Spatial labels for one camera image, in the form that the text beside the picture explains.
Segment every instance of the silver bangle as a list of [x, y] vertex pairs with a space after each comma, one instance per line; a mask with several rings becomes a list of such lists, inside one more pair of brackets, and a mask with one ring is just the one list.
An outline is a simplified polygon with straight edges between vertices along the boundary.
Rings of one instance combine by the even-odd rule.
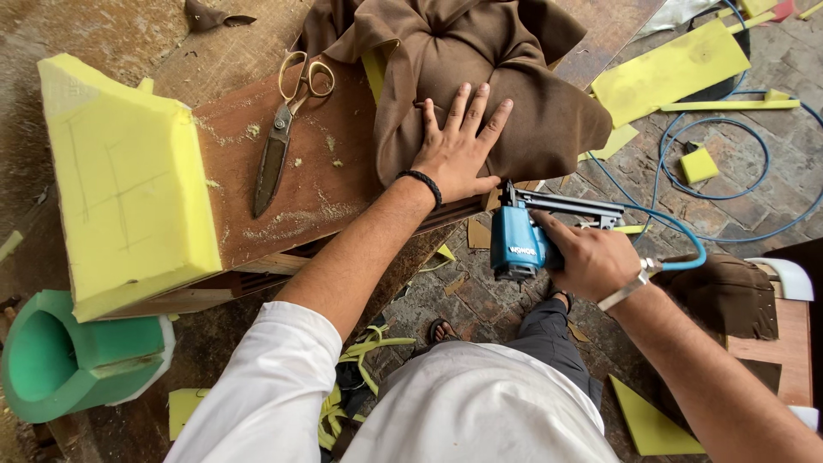
[[640, 274], [637, 275], [637, 278], [631, 280], [628, 284], [626, 284], [623, 288], [618, 289], [617, 292], [611, 296], [598, 302], [597, 306], [600, 307], [600, 310], [605, 312], [614, 307], [618, 302], [626, 299], [632, 292], [635, 292], [645, 286], [648, 282], [649, 274], [646, 273], [645, 269], [640, 269]]

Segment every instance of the sandal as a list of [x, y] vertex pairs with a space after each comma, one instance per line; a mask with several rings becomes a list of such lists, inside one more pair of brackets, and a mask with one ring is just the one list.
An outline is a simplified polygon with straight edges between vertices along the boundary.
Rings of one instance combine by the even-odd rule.
[[566, 302], [568, 302], [569, 304], [569, 308], [566, 309], [566, 315], [570, 314], [571, 308], [574, 305], [574, 294], [572, 294], [571, 292], [563, 291], [562, 289], [555, 286], [555, 282], [551, 281], [551, 286], [549, 287], [548, 292], [546, 292], [546, 300], [548, 301], [549, 299], [554, 297], [555, 294], [562, 294], [563, 296], [565, 296]]
[[441, 339], [440, 341], [435, 339], [435, 333], [437, 333], [437, 327], [442, 325], [443, 323], [449, 323], [449, 322], [446, 321], [446, 319], [443, 319], [443, 318], [439, 318], [439, 319], [431, 322], [431, 326], [429, 326], [429, 345], [436, 344], [436, 343], [443, 342], [443, 341], [459, 341], [460, 340], [460, 338], [457, 335], [452, 336], [451, 334], [446, 334], [445, 330], [443, 330], [443, 332], [444, 332], [443, 339]]

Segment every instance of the tufted cushion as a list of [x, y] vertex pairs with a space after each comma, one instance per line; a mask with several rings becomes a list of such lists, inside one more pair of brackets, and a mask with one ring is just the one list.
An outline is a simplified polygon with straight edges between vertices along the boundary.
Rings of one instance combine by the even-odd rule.
[[[347, 29], [341, 22], [353, 21]], [[329, 37], [345, 32], [333, 44]], [[484, 122], [505, 98], [509, 122], [479, 175], [543, 180], [575, 171], [577, 156], [601, 149], [611, 116], [547, 68], [585, 29], [550, 0], [318, 0], [301, 37], [310, 52], [354, 63], [399, 41], [388, 60], [374, 123], [384, 185], [409, 168], [423, 139], [422, 102], [431, 98], [441, 127], [462, 82], [489, 82]]]

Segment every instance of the brick floor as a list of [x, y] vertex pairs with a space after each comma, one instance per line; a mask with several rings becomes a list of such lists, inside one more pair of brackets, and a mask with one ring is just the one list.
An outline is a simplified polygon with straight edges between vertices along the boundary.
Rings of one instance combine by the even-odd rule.
[[[787, 19], [783, 24], [756, 27], [752, 32], [752, 70], [743, 88], [776, 88], [793, 93], [815, 110], [823, 110], [823, 15], [812, 21]], [[661, 32], [629, 45], [612, 65], [623, 63], [668, 42], [682, 33]], [[686, 122], [710, 114], [686, 116]], [[803, 110], [752, 111], [744, 115], [725, 115], [750, 125], [768, 143], [771, 171], [753, 193], [730, 201], [696, 199], [678, 191], [665, 177], [660, 184], [658, 208], [673, 213], [693, 229], [707, 236], [746, 238], [771, 232], [804, 212], [823, 186], [823, 131]], [[675, 115], [654, 114], [635, 121], [637, 138], [606, 162], [609, 171], [641, 203], [648, 204], [657, 165], [658, 143]], [[703, 124], [678, 138], [706, 143], [718, 168], [719, 177], [702, 182], [696, 188], [703, 194], [725, 195], [752, 185], [763, 168], [763, 151], [757, 141], [742, 129], [730, 124]], [[667, 165], [682, 179], [677, 158], [681, 143], [667, 155]], [[562, 188], [560, 179], [546, 182], [545, 191], [574, 197], [625, 201], [625, 197], [593, 164], [585, 161]], [[490, 227], [490, 215], [478, 216]], [[630, 213], [626, 221], [644, 221], [639, 213]], [[745, 244], [706, 241], [708, 252], [752, 257], [766, 250], [823, 236], [823, 211], [813, 213], [795, 227], [768, 240]], [[520, 320], [540, 300], [547, 285], [542, 271], [535, 281], [518, 285], [497, 283], [489, 268], [487, 250], [469, 250], [465, 224], [448, 241], [457, 262], [434, 272], [419, 274], [411, 281], [411, 291], [384, 312], [393, 321], [391, 336], [418, 338], [417, 347], [425, 344], [430, 322], [442, 316], [451, 320], [465, 340], [503, 343], [512, 339]], [[692, 252], [690, 242], [680, 233], [657, 225], [637, 245], [641, 255], [670, 257]], [[460, 277], [465, 283], [452, 295], [443, 288]], [[659, 379], [643, 356], [611, 318], [588, 302], [580, 302], [570, 319], [591, 342], [579, 342], [581, 356], [592, 374], [605, 380], [608, 373], [618, 376], [638, 393], [662, 408], [658, 396]], [[394, 355], [378, 354], [370, 362], [385, 377], [409, 355], [412, 349], [388, 348]], [[370, 409], [374, 402], [367, 404]], [[622, 461], [706, 461], [705, 456], [643, 458], [631, 443], [614, 391], [604, 389], [602, 415], [607, 438]]]

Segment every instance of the white shirt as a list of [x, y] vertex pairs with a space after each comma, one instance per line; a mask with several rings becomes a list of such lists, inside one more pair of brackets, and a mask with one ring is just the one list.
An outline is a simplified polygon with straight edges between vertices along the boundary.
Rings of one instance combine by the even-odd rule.
[[[263, 304], [165, 461], [319, 461], [341, 349], [317, 312]], [[449, 342], [380, 386], [342, 460], [366, 461], [618, 460], [594, 404], [562, 373], [497, 344]]]

